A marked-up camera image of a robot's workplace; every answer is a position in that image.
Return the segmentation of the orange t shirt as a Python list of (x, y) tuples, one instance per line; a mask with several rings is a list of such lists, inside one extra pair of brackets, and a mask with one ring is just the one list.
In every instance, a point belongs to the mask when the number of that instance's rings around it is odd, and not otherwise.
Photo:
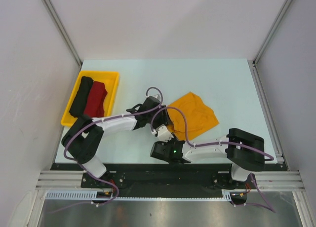
[[(188, 139), (193, 140), (203, 133), (219, 125), (219, 121), (210, 107), (204, 104), (200, 96), (189, 92), (169, 105), (178, 108), (187, 121)], [(167, 110), (171, 125), (167, 129), (175, 134), (178, 140), (185, 140), (185, 124), (181, 114), (174, 110)]]

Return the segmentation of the yellow plastic tray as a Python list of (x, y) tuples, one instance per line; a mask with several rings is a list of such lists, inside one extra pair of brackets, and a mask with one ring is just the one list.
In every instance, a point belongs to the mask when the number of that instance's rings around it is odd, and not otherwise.
[(64, 114), (61, 119), (61, 125), (66, 127), (71, 127), (77, 118), (73, 117), (69, 113), (69, 109), (73, 103), (75, 95), (79, 89), (79, 84), (81, 82), (81, 78), (83, 76), (87, 76), (92, 78), (93, 80), (103, 82), (105, 84), (105, 89), (108, 94), (105, 97), (103, 107), (104, 107), (104, 116), (111, 116), (113, 111), (113, 106), (118, 90), (120, 74), (119, 72), (111, 72), (111, 71), (80, 71), (79, 75), (76, 79), (75, 85), (72, 89), (70, 98), (68, 100), (67, 106), (65, 108)]

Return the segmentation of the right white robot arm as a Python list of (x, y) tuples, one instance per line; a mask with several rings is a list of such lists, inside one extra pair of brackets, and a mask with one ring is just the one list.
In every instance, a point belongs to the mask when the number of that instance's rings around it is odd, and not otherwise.
[(169, 164), (197, 163), (207, 159), (222, 158), (232, 162), (228, 183), (240, 188), (251, 172), (261, 172), (265, 166), (264, 139), (232, 128), (228, 135), (201, 146), (190, 146), (186, 141), (171, 138), (153, 144), (150, 156)]

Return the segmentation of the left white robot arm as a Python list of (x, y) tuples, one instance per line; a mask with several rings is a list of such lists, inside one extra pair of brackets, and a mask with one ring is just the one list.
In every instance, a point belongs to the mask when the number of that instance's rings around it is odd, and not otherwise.
[(69, 153), (70, 159), (92, 174), (92, 182), (102, 188), (108, 184), (109, 175), (96, 155), (101, 139), (121, 131), (137, 130), (147, 124), (153, 125), (153, 134), (157, 136), (161, 128), (171, 124), (166, 110), (154, 117), (159, 109), (165, 107), (158, 98), (149, 96), (144, 103), (127, 109), (121, 115), (94, 118), (81, 115), (62, 138), (64, 154)]

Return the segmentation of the red rolled t shirt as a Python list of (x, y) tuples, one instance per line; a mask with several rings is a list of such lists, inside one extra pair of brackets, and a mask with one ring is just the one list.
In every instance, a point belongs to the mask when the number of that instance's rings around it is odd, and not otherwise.
[(102, 82), (94, 81), (90, 89), (83, 114), (89, 117), (104, 116), (104, 100), (108, 92)]

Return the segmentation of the black rolled t shirt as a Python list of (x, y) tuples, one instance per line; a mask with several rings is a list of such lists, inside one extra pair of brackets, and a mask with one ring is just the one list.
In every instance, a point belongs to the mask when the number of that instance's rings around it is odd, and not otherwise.
[(81, 77), (78, 91), (69, 109), (69, 113), (71, 116), (79, 117), (83, 114), (93, 82), (93, 79), (90, 77)]

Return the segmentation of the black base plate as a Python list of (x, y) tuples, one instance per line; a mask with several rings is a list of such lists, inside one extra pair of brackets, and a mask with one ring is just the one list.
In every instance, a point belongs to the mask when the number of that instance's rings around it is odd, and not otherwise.
[(84, 189), (101, 189), (104, 196), (115, 184), (120, 197), (209, 198), (221, 196), (223, 189), (254, 189), (251, 179), (233, 181), (231, 164), (107, 164), (99, 181), (88, 174), (81, 177)]

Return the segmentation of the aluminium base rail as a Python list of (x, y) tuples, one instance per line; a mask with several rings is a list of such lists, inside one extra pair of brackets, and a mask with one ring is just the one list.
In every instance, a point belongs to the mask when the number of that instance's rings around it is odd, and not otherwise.
[[(41, 171), (36, 189), (81, 190), (83, 171)], [(262, 191), (305, 191), (298, 171), (265, 171), (254, 173)]]

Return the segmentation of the left aluminium frame post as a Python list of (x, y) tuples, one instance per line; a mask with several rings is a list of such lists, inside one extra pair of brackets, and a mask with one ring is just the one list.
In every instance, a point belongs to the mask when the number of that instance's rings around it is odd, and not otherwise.
[(76, 64), (78, 65), (79, 68), (82, 67), (83, 62), (80, 59), (80, 56), (57, 12), (57, 10), (55, 9), (52, 0), (41, 0), (44, 7), (46, 8), (52, 22), (54, 23), (57, 31), (59, 32), (64, 44), (66, 45), (66, 47), (68, 48), (72, 58), (74, 59), (74, 61), (76, 62)]

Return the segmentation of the aluminium frame post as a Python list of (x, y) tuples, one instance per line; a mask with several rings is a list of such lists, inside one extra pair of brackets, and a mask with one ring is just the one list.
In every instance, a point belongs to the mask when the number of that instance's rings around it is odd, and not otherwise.
[(282, 4), (275, 20), (273, 21), (268, 34), (264, 38), (263, 43), (261, 44), (258, 52), (256, 53), (254, 59), (252, 60), (252, 64), (254, 67), (257, 67), (258, 63), (260, 62), (262, 56), (264, 55), (265, 51), (267, 50), (269, 44), (273, 40), (273, 37), (277, 33), (278, 28), (280, 27), (282, 21), (284, 20), (287, 12), (289, 11), (291, 5), (293, 4), (294, 0), (285, 0)]
[(66, 47), (68, 48), (72, 58), (74, 59), (74, 61), (76, 62), (76, 64), (78, 65), (79, 68), (82, 67), (83, 62), (80, 59), (80, 56), (57, 12), (57, 10), (55, 9), (52, 0), (41, 0), (44, 7), (46, 8), (52, 22), (54, 23), (57, 31), (59, 32), (64, 44), (66, 45)]

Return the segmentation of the right aluminium frame post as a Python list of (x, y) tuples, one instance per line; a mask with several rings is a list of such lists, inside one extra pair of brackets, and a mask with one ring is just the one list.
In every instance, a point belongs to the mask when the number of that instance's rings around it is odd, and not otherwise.
[(284, 20), (287, 12), (289, 11), (291, 5), (293, 4), (294, 0), (285, 0), (282, 4), (275, 20), (273, 21), (268, 34), (264, 38), (263, 43), (261, 44), (258, 52), (256, 53), (254, 59), (252, 60), (252, 64), (254, 67), (257, 67), (258, 63), (260, 62), (262, 56), (264, 55), (265, 51), (267, 50), (269, 44), (273, 40), (273, 37), (277, 33), (278, 28), (280, 27), (282, 21)]

